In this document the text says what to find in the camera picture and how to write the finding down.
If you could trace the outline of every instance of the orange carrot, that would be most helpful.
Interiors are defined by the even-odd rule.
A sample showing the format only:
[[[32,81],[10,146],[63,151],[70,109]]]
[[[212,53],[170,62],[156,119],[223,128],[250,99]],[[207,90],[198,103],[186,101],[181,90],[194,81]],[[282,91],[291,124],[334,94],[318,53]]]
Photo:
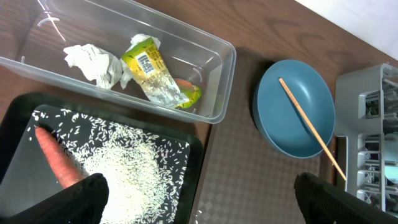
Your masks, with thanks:
[[[48,131],[44,128],[36,127],[35,133],[52,171],[64,189],[84,179]]]

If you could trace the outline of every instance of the chopstick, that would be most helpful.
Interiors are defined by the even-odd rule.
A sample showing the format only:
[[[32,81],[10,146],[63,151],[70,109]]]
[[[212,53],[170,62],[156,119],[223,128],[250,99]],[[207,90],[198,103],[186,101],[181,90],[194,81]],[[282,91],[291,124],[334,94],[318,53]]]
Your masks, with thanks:
[[[331,155],[329,149],[326,147],[326,144],[323,142],[321,136],[319,136],[317,130],[313,127],[311,121],[307,117],[307,115],[304,113],[304,110],[301,108],[299,103],[297,102],[296,98],[294,97],[293,93],[290,91],[290,89],[287,87],[285,81],[282,78],[279,78],[279,82],[286,91],[287,95],[290,97],[290,99],[293,101],[294,106],[297,108],[298,112],[300,112],[301,116],[304,118],[304,121],[310,127],[313,135],[317,138],[319,144],[322,146],[323,150],[325,150],[326,154],[328,155],[329,159],[331,162],[335,165],[337,171],[340,173],[341,177],[344,180],[347,180],[347,177],[344,175],[343,171],[341,170],[340,166],[337,164],[335,158]]]

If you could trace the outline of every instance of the gray dish rack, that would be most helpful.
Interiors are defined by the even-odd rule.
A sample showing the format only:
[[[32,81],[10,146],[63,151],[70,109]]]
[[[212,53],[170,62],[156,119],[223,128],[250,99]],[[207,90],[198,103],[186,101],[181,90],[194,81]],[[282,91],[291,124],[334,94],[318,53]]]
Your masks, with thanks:
[[[336,81],[335,135],[346,138],[345,190],[398,218],[398,184],[384,175],[384,136],[398,132],[398,69],[382,64]]]

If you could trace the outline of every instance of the wooden table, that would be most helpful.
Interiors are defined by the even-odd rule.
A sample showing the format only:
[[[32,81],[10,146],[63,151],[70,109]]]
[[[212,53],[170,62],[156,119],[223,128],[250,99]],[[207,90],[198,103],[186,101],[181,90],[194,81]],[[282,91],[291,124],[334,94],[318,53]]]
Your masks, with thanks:
[[[138,0],[153,9],[231,42],[237,51],[260,55],[264,61],[301,60],[317,70],[335,94],[336,78],[346,72],[398,62],[293,0]],[[100,109],[157,123],[197,135],[205,145],[210,126],[187,124],[116,106],[67,90],[22,78],[0,67],[0,117],[12,99],[32,91],[67,96]],[[332,166],[322,156],[320,175],[333,180]]]

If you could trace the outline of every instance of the white crumpled paper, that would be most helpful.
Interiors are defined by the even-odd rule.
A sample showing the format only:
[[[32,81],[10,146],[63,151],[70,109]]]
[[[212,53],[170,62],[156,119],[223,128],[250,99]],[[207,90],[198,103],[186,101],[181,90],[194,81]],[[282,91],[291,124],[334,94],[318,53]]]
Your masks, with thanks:
[[[146,35],[146,34],[137,34],[137,35],[135,35],[135,36],[131,39],[131,41],[130,41],[131,46],[126,50],[126,52],[128,52],[129,50],[131,50],[131,49],[132,49],[133,47],[135,47],[137,44],[139,44],[139,43],[145,41],[145,40],[148,39],[149,37],[151,37],[151,36]],[[160,47],[160,40],[159,40],[158,38],[156,38],[156,37],[151,37],[151,38],[154,40],[156,47],[159,49],[159,47]],[[132,75],[131,70],[129,69],[129,67],[127,66],[127,64],[124,62],[124,60],[120,59],[120,61],[121,61],[121,63],[122,63],[123,70],[125,71],[125,72],[122,74],[122,77],[121,77],[121,79],[120,79],[120,84],[121,84],[122,88],[125,89],[125,87],[127,86],[127,83],[128,83],[132,78],[134,78],[134,76]]]
[[[63,51],[68,54],[65,60],[69,67],[79,67],[89,81],[96,80],[97,86],[101,88],[112,88],[124,73],[117,57],[93,44],[75,45]],[[130,69],[127,68],[126,73],[129,75]]]

